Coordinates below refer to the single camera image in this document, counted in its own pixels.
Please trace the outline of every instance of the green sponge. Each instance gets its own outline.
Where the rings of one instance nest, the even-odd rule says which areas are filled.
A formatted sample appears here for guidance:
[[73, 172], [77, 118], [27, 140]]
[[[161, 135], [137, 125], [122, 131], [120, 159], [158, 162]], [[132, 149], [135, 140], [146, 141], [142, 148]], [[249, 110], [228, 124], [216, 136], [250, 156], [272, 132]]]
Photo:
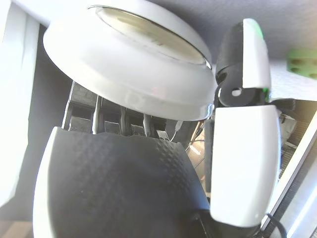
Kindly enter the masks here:
[[288, 53], [287, 70], [317, 79], [317, 50], [292, 50]]

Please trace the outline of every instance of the white bowl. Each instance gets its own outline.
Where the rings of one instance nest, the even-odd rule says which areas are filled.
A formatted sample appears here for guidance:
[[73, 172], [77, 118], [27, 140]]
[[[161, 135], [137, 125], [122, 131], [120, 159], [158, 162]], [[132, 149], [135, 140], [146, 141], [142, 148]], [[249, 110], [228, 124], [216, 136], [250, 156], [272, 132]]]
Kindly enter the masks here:
[[44, 35], [52, 61], [94, 93], [149, 115], [200, 120], [211, 113], [211, 56], [199, 35], [144, 0], [100, 0], [53, 21]]

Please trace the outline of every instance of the wooden floor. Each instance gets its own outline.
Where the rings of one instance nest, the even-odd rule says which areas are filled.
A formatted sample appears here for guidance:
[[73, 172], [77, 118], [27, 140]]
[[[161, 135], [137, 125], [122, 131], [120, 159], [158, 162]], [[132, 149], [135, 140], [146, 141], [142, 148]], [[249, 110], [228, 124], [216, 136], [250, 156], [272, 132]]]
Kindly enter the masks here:
[[32, 223], [0, 221], [0, 238], [33, 238]]

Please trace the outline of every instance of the white curtain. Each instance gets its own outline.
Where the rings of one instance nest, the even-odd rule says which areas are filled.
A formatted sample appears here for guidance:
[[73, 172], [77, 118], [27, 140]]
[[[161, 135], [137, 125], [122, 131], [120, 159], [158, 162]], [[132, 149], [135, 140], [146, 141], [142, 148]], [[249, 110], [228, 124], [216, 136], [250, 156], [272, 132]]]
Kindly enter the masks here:
[[10, 0], [0, 1], [0, 206], [15, 194], [28, 145], [39, 26]]

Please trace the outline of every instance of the dimpled texture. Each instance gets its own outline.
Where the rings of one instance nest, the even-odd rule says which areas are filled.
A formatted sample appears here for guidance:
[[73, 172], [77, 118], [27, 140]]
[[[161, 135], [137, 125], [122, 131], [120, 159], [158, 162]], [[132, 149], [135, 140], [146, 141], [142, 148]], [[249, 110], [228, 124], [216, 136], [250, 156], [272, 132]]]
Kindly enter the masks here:
[[184, 237], [183, 214], [209, 209], [182, 145], [154, 138], [59, 129], [48, 176], [58, 238]]

